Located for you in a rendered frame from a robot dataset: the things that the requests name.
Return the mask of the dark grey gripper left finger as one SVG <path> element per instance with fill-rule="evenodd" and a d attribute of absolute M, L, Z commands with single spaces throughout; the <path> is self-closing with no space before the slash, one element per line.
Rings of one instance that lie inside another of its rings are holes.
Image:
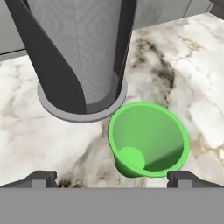
<path fill-rule="evenodd" d="M 34 171 L 24 179 L 2 185 L 2 188 L 52 188 L 56 187 L 56 171 Z"/>

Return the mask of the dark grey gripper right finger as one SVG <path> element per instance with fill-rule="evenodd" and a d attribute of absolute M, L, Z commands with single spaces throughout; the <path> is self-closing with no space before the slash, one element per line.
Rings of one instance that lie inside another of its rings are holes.
<path fill-rule="evenodd" d="M 190 171 L 169 171 L 167 178 L 167 187 L 172 188 L 221 187 L 221 185 L 200 179 Z"/>

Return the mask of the grey paper towel roll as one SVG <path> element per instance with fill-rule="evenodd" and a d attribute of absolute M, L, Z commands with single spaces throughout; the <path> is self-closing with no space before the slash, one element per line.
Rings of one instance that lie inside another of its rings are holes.
<path fill-rule="evenodd" d="M 109 94 L 121 0 L 27 0 L 83 87 L 88 104 Z"/>

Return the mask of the green plastic cup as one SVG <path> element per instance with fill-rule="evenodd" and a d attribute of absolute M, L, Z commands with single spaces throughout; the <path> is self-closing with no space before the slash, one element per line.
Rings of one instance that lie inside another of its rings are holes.
<path fill-rule="evenodd" d="M 115 167 L 125 177 L 161 178 L 189 155 L 184 124 L 167 108 L 137 101 L 119 108 L 108 124 Z"/>

